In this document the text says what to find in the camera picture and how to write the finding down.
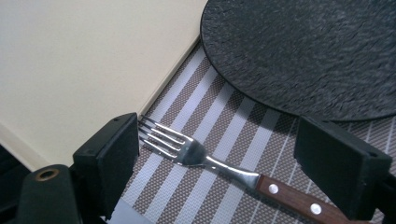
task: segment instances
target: black slate plate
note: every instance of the black slate plate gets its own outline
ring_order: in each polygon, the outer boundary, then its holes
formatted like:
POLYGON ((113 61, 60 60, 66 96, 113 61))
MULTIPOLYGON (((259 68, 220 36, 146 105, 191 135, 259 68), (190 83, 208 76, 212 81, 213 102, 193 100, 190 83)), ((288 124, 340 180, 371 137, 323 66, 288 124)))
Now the black slate plate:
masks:
POLYGON ((396 1, 209 0, 201 39, 227 81, 274 109, 396 114, 396 1))

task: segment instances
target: wooden fork handle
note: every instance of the wooden fork handle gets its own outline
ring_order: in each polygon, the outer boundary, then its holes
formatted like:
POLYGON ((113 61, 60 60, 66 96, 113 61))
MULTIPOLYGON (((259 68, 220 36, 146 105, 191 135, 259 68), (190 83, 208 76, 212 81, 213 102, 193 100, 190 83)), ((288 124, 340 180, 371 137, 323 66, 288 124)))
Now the wooden fork handle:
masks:
POLYGON ((302 193, 266 175, 260 175, 256 190, 274 202, 317 223, 369 223, 366 221, 351 221, 338 208, 331 204, 325 203, 314 196, 302 193))

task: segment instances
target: gray and white stripes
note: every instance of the gray and white stripes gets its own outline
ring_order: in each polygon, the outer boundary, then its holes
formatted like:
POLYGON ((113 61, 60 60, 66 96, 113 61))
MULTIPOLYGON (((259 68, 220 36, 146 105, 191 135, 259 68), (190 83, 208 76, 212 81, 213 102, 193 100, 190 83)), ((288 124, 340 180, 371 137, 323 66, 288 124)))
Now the gray and white stripes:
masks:
MULTIPOLYGON (((323 200, 292 157, 296 118, 256 104, 225 83, 198 46, 148 115, 191 135, 216 158, 272 175, 323 200)), ((340 124, 396 156, 395 118, 340 124)), ((187 169, 141 149, 122 199, 157 223, 298 223, 305 220, 244 192, 224 176, 187 169)))

